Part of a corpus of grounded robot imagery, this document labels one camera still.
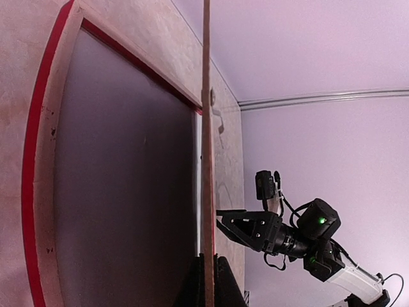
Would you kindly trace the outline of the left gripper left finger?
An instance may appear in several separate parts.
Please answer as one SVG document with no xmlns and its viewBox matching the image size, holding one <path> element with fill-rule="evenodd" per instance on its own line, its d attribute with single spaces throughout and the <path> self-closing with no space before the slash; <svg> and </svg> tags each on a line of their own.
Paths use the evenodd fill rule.
<svg viewBox="0 0 409 307">
<path fill-rule="evenodd" d="M 185 275 L 180 291 L 173 303 L 173 307 L 205 306 L 204 268 L 204 255 L 200 253 L 193 259 L 189 270 Z"/>
</svg>

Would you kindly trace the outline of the red wooden picture frame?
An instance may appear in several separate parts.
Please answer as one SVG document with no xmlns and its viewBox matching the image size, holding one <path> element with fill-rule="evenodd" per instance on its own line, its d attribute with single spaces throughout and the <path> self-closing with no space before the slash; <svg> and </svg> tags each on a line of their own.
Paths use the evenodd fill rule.
<svg viewBox="0 0 409 307">
<path fill-rule="evenodd" d="M 54 166 L 61 102 L 73 48 L 86 30 L 192 110 L 201 100 L 153 61 L 139 45 L 84 1 L 67 1 L 51 30 L 36 76 L 22 162 L 22 234 L 35 306 L 64 306 L 56 254 Z"/>
</svg>

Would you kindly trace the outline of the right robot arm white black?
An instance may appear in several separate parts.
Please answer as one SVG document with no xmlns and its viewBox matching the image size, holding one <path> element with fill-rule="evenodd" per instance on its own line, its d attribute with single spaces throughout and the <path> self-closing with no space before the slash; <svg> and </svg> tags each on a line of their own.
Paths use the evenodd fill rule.
<svg viewBox="0 0 409 307">
<path fill-rule="evenodd" d="M 295 226 L 271 211 L 218 210 L 217 228 L 230 240 L 265 256 L 301 259 L 309 274 L 350 293 L 348 306 L 386 306 L 390 295 L 381 276 L 373 276 L 346 256 L 332 240 L 341 225 L 336 210 L 316 198 L 302 205 Z"/>
</svg>

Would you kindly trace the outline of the brown backing board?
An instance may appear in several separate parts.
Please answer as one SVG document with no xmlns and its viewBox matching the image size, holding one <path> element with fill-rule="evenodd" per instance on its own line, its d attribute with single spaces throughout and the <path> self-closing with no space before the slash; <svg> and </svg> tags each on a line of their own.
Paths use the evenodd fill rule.
<svg viewBox="0 0 409 307">
<path fill-rule="evenodd" d="M 215 305 L 214 290 L 214 206 L 213 148 L 210 97 L 210 2 L 203 1 L 202 52 L 202 154 L 201 154 L 201 217 L 202 253 L 204 257 L 204 305 Z"/>
</svg>

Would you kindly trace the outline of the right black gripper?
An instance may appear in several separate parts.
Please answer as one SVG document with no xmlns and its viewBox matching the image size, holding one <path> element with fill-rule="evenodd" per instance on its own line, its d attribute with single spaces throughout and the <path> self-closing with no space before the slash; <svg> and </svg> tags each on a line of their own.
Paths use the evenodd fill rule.
<svg viewBox="0 0 409 307">
<path fill-rule="evenodd" d="M 217 228 L 229 240 L 254 251 L 303 258 L 309 250 L 309 240 L 273 212 L 217 210 L 216 216 L 221 218 Z"/>
</svg>

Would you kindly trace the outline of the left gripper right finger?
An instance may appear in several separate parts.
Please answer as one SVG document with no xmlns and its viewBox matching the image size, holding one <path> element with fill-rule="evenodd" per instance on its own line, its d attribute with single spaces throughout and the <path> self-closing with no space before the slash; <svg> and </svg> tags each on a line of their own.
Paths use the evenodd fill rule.
<svg viewBox="0 0 409 307">
<path fill-rule="evenodd" d="M 225 256 L 214 256 L 216 307 L 246 307 L 245 300 Z"/>
</svg>

